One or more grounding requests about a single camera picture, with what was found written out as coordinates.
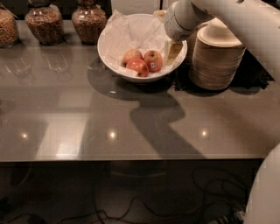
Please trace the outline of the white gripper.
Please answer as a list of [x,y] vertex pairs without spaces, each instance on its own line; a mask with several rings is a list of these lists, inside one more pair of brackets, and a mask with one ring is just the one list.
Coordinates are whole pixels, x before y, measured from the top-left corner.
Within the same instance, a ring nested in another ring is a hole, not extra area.
[[199,25],[214,18],[196,6],[194,0],[178,0],[167,10],[155,10],[153,16],[164,23],[165,33],[172,39],[165,44],[167,66],[175,61],[183,48],[179,41],[187,40]]

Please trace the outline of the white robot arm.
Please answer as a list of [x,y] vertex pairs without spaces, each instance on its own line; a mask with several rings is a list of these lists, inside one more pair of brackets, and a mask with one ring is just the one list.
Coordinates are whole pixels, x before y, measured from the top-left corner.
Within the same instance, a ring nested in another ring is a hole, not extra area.
[[[175,43],[218,18],[276,81],[280,81],[280,11],[261,0],[178,0],[154,15]],[[252,185],[243,224],[280,224],[280,144],[263,160]]]

